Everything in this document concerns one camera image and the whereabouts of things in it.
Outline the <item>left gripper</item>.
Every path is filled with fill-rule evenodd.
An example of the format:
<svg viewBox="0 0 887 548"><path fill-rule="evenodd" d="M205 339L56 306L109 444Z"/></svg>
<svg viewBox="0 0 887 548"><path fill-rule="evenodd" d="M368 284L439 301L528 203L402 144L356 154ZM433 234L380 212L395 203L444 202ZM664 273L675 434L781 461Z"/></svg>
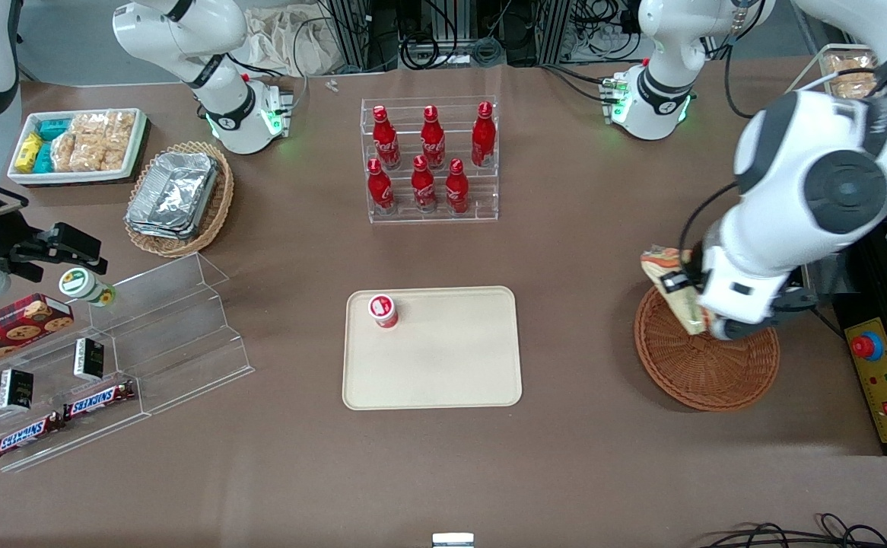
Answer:
<svg viewBox="0 0 887 548"><path fill-rule="evenodd" d="M680 270L660 275L660 290L667 295L691 290L698 305L719 319L760 325L818 305L815 292L791 284L794 269L748 271L722 245L698 241L682 250L680 263Z"/></svg>

